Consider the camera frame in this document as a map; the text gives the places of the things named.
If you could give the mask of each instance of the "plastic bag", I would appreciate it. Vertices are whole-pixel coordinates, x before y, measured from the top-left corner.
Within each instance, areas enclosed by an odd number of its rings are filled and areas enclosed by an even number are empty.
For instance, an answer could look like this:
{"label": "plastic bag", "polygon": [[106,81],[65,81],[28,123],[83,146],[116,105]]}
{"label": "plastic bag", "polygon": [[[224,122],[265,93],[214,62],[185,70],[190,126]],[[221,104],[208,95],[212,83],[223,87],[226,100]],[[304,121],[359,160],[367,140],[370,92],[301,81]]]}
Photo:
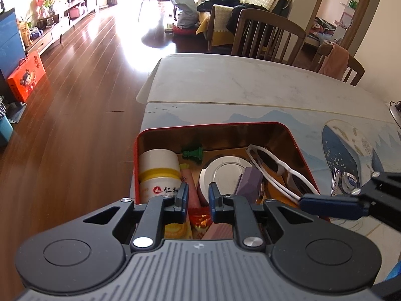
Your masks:
{"label": "plastic bag", "polygon": [[6,115],[6,106],[3,104],[3,96],[0,96],[0,120]]}
{"label": "plastic bag", "polygon": [[196,25],[198,22],[198,11],[194,0],[171,0],[171,3],[182,10],[177,17],[177,27],[191,28]]}

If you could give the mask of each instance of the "blue cabinet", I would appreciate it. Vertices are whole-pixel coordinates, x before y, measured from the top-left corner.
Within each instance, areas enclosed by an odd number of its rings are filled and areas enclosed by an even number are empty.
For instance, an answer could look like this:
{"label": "blue cabinet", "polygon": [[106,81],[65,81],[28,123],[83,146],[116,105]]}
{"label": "blue cabinet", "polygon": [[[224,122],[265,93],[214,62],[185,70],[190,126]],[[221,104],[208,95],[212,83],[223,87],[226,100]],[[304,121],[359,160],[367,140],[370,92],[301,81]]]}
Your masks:
{"label": "blue cabinet", "polygon": [[0,14],[0,96],[8,102],[16,99],[7,84],[7,78],[25,58],[25,49],[17,28],[14,9]]}

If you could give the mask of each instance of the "chair back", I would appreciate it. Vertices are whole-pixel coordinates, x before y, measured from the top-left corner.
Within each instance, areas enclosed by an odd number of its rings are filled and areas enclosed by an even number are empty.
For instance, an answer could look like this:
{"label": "chair back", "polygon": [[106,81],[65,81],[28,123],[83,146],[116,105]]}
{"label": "chair back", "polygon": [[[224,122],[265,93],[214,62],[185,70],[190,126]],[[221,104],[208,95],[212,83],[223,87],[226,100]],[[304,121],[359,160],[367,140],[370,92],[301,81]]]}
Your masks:
{"label": "chair back", "polygon": [[[284,32],[288,32],[280,58],[276,59]],[[302,47],[306,32],[287,18],[259,9],[244,9],[239,14],[231,55],[283,62],[291,35],[297,41],[288,58],[292,65]]]}
{"label": "chair back", "polygon": [[[315,54],[315,57],[312,60],[312,65],[310,66],[309,70],[314,72],[319,72],[320,68],[323,65],[324,59],[330,54],[331,50],[333,49],[333,45],[331,44],[322,44],[319,46],[318,51]],[[352,86],[356,86],[356,84],[360,81],[362,76],[365,73],[365,69],[363,66],[353,57],[348,57],[348,72],[344,77],[344,82],[346,83],[351,75],[352,70],[356,72],[354,78],[352,78],[350,84]]]}

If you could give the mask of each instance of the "trash bin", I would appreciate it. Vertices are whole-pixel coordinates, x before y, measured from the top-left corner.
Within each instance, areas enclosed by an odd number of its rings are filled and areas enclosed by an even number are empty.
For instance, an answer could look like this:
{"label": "trash bin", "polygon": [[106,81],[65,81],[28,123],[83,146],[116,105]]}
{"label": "trash bin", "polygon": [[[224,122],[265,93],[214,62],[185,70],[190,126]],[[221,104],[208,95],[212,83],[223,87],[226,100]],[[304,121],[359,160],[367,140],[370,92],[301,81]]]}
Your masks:
{"label": "trash bin", "polygon": [[9,143],[11,135],[13,134],[13,127],[5,116],[6,108],[0,102],[0,147],[4,147]]}

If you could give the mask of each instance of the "white sunglasses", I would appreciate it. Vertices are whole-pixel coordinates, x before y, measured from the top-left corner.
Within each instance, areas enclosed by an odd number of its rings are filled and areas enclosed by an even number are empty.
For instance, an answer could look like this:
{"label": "white sunglasses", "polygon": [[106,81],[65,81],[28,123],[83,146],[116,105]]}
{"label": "white sunglasses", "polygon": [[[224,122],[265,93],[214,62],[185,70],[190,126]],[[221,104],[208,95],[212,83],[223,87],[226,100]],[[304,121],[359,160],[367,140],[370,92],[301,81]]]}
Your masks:
{"label": "white sunglasses", "polygon": [[[287,171],[288,186],[300,192],[301,195],[304,195],[306,193],[314,193],[315,195],[319,195],[318,191],[308,181],[308,179],[306,179],[306,177],[290,168],[283,161],[280,161],[271,151],[267,150],[266,148],[256,145],[249,145],[248,147],[246,147],[245,151],[253,165],[262,172],[266,180],[269,181],[273,187],[275,187],[279,192],[292,200],[294,203],[298,203],[300,196],[296,195],[294,192],[289,190],[287,187],[284,187],[280,182],[274,179],[269,173],[266,172],[261,164],[266,165],[277,175],[283,175],[284,171]],[[257,160],[254,159],[251,151],[255,153]]]}

